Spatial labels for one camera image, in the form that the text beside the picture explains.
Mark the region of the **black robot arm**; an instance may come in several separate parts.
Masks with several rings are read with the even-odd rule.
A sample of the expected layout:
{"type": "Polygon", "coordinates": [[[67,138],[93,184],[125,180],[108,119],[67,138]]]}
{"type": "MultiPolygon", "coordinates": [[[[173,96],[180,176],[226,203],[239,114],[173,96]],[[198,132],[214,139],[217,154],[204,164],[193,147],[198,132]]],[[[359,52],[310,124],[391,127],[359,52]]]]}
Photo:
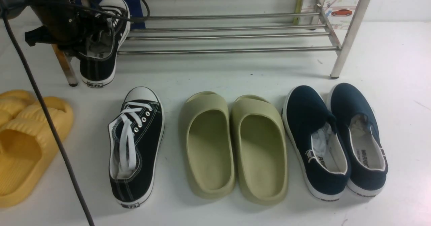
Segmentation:
{"type": "Polygon", "coordinates": [[[1,0],[1,17],[18,17],[30,7],[42,26],[25,34],[28,45],[37,43],[82,45],[92,34],[108,30],[108,24],[99,10],[85,9],[74,0],[1,0]]]}

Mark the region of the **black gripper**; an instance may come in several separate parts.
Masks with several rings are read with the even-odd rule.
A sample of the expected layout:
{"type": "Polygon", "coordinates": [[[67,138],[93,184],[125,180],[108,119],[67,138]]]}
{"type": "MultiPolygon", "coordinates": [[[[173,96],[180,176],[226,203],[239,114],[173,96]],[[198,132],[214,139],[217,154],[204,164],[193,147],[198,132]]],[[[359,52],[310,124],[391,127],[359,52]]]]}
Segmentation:
{"type": "Polygon", "coordinates": [[[42,26],[25,33],[30,46],[56,44],[85,51],[109,50],[112,45],[110,16],[95,0],[25,0],[42,26]]]}

